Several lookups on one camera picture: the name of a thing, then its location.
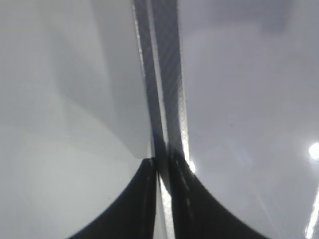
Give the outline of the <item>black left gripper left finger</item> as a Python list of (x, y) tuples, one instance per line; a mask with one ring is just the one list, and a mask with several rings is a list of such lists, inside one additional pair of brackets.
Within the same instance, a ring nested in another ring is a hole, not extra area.
[(152, 239), (157, 203), (157, 167), (143, 159), (120, 196), (72, 239)]

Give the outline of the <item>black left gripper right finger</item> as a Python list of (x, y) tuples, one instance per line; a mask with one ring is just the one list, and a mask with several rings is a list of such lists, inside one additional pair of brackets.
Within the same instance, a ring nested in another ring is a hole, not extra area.
[(225, 209), (192, 173), (184, 157), (168, 159), (171, 207), (177, 239), (264, 239)]

